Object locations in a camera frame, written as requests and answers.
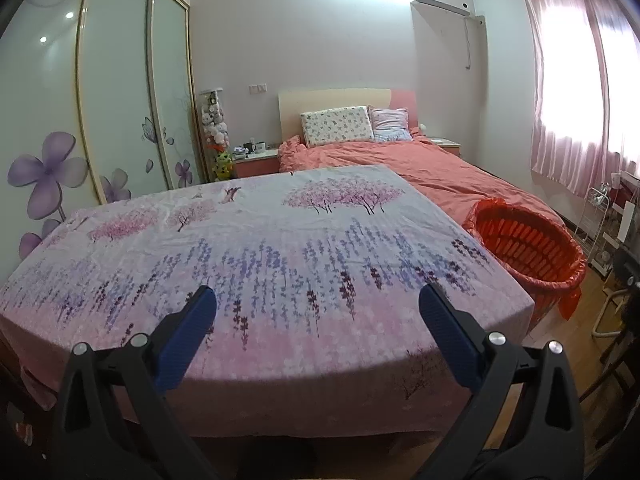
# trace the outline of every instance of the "metal bolt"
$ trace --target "metal bolt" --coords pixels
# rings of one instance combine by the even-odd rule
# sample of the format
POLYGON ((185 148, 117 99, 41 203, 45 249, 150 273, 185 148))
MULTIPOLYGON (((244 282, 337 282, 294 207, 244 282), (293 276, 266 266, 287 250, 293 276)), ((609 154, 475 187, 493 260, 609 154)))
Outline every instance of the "metal bolt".
POLYGON ((136 334, 131 338, 131 346, 135 346, 136 348, 140 348, 149 341, 148 336, 146 334, 136 334))
POLYGON ((551 350, 554 354, 561 354, 562 345, 558 341, 550 341, 549 350, 551 350))
POLYGON ((507 338, 500 332, 491 332, 489 334, 489 342, 496 346, 502 346, 507 342, 507 338))
POLYGON ((87 349, 88 346, 86 343, 78 343, 76 346, 74 346, 74 354, 82 355, 87 351, 87 349))

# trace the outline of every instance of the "cable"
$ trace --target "cable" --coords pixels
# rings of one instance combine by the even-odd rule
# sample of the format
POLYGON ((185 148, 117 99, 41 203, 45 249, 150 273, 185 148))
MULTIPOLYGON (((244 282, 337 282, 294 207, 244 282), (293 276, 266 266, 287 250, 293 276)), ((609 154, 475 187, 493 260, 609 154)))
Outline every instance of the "cable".
POLYGON ((469 43, 469 29, 466 26, 466 18, 463 18, 465 22, 465 37, 466 37, 466 54, 469 58, 469 64, 466 66, 467 70, 471 70, 471 43, 469 43))

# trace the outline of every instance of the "stuffed animal tower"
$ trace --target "stuffed animal tower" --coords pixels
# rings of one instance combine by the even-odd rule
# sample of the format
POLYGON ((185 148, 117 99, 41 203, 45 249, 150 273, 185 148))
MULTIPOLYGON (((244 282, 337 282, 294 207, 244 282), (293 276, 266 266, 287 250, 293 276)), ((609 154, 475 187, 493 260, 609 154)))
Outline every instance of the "stuffed animal tower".
POLYGON ((218 90, 209 93, 206 104, 201 109, 201 115, 206 147, 213 150, 214 155, 211 169, 216 174, 217 180, 228 180, 231 178, 232 161, 227 151, 229 135, 218 90))

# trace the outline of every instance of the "patterned pillow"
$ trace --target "patterned pillow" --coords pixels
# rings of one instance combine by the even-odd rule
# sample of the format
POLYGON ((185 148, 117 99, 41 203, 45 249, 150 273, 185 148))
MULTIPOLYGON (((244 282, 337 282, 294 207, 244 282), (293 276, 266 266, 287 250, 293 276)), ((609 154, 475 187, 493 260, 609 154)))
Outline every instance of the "patterned pillow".
POLYGON ((392 140, 412 140, 409 133, 409 111, 406 108, 388 110, 367 107, 373 127, 373 137, 377 142, 392 140))
POLYGON ((373 140, 373 129, 366 106, 331 108, 300 114, 308 148, 330 142, 373 140))

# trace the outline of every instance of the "pink pillow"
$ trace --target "pink pillow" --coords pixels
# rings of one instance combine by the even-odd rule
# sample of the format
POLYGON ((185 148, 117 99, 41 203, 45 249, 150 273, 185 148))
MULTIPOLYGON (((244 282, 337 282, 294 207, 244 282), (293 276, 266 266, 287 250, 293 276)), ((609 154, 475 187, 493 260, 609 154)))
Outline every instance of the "pink pillow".
POLYGON ((409 110, 398 108, 374 108, 369 105, 369 117, 373 128, 373 137, 378 142, 390 140, 411 140, 409 133, 409 110))

